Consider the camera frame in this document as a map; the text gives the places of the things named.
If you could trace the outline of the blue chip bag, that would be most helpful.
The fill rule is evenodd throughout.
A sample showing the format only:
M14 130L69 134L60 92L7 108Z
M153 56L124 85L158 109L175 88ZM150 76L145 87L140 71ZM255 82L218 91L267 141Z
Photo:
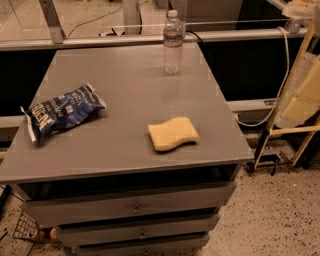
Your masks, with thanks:
M32 143L69 130L83 123L92 113L106 107L90 83L51 100L38 103L21 111L26 116Z

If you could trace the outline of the grey drawer cabinet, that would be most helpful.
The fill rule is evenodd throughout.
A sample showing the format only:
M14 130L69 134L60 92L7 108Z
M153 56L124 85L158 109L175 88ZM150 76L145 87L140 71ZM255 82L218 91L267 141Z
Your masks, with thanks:
M33 201L141 189L235 182L252 157L198 45L183 47L179 74L163 71L159 45L58 51L36 102L90 83L106 107L82 125L32 143L21 126L1 164L0 178ZM149 125L188 117L199 135L156 151ZM213 213L220 207L53 226L56 230Z

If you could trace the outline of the grey drawer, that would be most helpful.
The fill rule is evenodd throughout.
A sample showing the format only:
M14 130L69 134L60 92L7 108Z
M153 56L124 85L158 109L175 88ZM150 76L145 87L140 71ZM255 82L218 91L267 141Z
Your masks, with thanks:
M158 252L201 248L207 244L207 233L184 234L169 237L111 243L103 246L80 248L79 256L133 256Z
M224 206L235 182L213 182L96 196L27 202L24 211L40 225L59 226Z
M130 240L144 240L171 235L208 232L219 220L218 214L205 213L176 218L150 219L130 223L60 229L58 239L69 246L98 245Z

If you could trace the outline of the middle grey drawer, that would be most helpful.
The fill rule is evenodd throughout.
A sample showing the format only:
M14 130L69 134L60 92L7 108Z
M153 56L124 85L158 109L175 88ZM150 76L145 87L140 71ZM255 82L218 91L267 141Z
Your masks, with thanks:
M69 246L98 245L130 240L144 240L171 235L208 232L219 220L218 214L205 213L176 218L150 219L130 223L60 229L58 239Z

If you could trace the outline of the bottom grey drawer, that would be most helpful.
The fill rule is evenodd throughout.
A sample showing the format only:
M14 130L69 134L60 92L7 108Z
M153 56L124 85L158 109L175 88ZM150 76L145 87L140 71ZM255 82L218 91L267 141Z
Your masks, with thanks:
M207 244L207 233L184 234L169 237L111 243L103 246L80 248L79 256L133 256L158 252L201 248Z

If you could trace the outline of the top grey drawer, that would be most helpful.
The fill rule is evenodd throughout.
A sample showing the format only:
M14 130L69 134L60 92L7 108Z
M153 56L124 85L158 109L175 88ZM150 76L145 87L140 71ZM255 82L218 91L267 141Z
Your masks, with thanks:
M59 226L224 206L235 182L213 182L96 196L27 202L24 211L40 225Z

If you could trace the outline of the yellow sponge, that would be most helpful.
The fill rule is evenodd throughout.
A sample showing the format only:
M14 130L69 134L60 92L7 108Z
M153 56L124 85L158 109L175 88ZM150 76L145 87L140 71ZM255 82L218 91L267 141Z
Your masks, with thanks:
M156 151L169 151L184 143L197 143L199 135L188 117L176 117L162 124L149 125Z

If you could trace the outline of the metal rail frame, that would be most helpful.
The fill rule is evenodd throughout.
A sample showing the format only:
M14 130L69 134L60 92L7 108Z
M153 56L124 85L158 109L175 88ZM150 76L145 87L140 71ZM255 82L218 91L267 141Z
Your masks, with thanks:
M254 30L227 30L227 31L202 31L187 32L185 42L225 42L225 41L246 41L260 39L282 38L283 32L275 29L254 29ZM27 51L47 49L77 49L95 47L115 47L130 45L151 45L161 44L162 35L139 35L139 36L110 36L99 38L67 38L62 43L56 44L51 40L34 39L18 41L1 41L0 51Z

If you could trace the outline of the clear plastic water bottle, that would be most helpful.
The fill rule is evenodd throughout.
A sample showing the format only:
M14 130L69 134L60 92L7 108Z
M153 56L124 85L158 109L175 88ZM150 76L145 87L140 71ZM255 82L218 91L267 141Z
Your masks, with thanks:
M163 29L163 64L167 74L174 75L180 71L183 45L183 24L177 10L167 14Z

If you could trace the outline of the yellow wooden frame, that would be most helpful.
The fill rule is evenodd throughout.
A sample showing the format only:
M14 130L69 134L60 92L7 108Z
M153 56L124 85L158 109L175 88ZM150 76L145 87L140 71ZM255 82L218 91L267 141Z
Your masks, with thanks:
M314 135L320 130L320 120L306 126L305 122L319 111L320 59L314 50L319 43L319 16L310 22L284 87L280 90L272 115L259 139L251 170L255 171L264 158L269 139L275 135L306 133L291 160L295 166Z

